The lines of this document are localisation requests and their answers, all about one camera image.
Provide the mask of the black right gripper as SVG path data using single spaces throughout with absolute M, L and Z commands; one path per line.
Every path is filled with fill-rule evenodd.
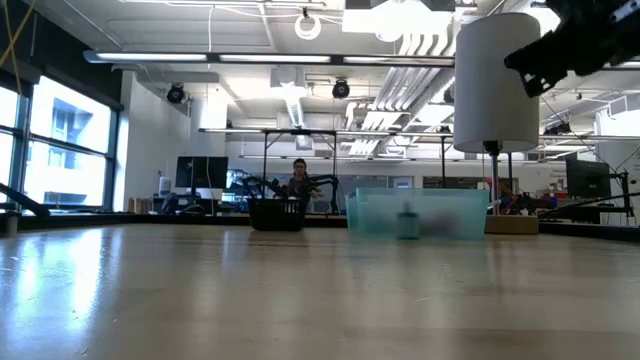
M 640 56 L 640 0 L 547 0 L 560 18 L 553 32 L 513 51 L 526 94 L 538 97 L 567 77 L 589 75 Z

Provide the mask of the green white usb charger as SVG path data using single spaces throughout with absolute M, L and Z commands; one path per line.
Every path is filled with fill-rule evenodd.
M 419 216 L 409 202 L 404 202 L 401 211 L 396 214 L 396 237 L 400 240 L 420 238 Z

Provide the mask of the white table lamp wooden base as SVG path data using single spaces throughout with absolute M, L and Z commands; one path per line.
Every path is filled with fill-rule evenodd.
M 453 146 L 490 156 L 494 202 L 500 199 L 499 155 L 539 145 L 539 100 L 505 65 L 508 55 L 539 38 L 539 22 L 519 12 L 480 18 L 456 37 Z

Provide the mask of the black computer monitor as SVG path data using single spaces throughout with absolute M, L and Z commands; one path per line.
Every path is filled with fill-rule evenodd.
M 567 159 L 567 191 L 572 197 L 604 198 L 611 195 L 610 172 L 605 163 Z
M 227 157 L 181 156 L 177 158 L 175 186 L 224 189 L 227 172 Z

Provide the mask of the white ceiling ducts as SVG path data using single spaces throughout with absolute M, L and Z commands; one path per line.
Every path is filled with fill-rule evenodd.
M 453 55 L 451 29 L 437 34 L 407 35 L 398 55 Z M 367 107 L 349 105 L 349 130 L 422 132 L 433 130 L 453 115 L 449 99 L 454 84 L 453 69 L 392 67 L 377 97 Z M 360 119 L 356 110 L 367 110 Z M 382 140 L 355 140 L 350 155 L 372 155 Z

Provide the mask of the teal translucent plastic bin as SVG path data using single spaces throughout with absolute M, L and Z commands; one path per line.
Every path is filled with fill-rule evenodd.
M 418 214 L 420 238 L 480 240 L 485 235 L 489 192 L 448 188 L 359 188 L 345 197 L 347 223 L 361 237 L 396 238 L 396 214 L 409 202 Z

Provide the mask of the person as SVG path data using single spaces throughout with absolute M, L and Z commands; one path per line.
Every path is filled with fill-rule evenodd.
M 288 198 L 302 200 L 306 212 L 310 209 L 312 198 L 323 197 L 321 189 L 312 187 L 308 181 L 307 164 L 304 159 L 298 158 L 293 162 L 293 176 L 286 185 L 286 191 Z

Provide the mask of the black mesh basket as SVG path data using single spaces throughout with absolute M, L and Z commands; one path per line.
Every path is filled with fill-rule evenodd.
M 257 231 L 300 231 L 307 203 L 301 199 L 249 199 L 251 227 Z

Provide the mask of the long ceiling light bar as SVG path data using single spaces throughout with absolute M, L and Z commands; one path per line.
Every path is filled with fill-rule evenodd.
M 92 64 L 233 64 L 233 65 L 320 65 L 401 68 L 453 68 L 451 56 L 214 53 L 214 52 L 83 52 Z

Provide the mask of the large glass window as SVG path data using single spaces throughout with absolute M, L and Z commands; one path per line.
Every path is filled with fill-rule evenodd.
M 118 113 L 47 77 L 0 85 L 0 184 L 54 209 L 112 199 Z

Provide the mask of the black background workstation frame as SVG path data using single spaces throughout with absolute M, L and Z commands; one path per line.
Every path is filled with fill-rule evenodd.
M 333 155 L 329 157 L 329 160 L 333 162 L 333 169 L 331 175 L 316 176 L 312 187 L 321 186 L 323 184 L 332 185 L 332 193 L 330 200 L 330 209 L 332 214 L 339 212 L 338 203 L 335 199 L 339 190 L 339 181 L 337 179 L 337 140 L 339 135 L 349 135 L 354 137 L 365 138 L 387 138 L 395 136 L 404 137 L 416 137 L 416 138 L 439 138 L 441 145 L 445 144 L 446 138 L 452 138 L 451 132 L 395 132 L 395 131 L 343 131 L 343 130 L 322 130 L 322 129 L 303 129 L 303 128 L 291 128 L 291 129 L 261 129 L 260 133 L 264 135 L 264 149 L 262 155 L 263 161 L 263 179 L 266 179 L 267 169 L 267 157 L 269 147 L 275 143 L 283 134 L 289 134 L 293 136 L 303 135 L 328 135 L 333 137 L 333 142 L 329 142 L 329 145 L 333 148 Z

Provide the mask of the grey cylinder post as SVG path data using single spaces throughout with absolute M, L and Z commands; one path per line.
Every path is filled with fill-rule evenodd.
M 17 212 L 0 213 L 0 236 L 13 237 L 18 233 L 21 214 Z

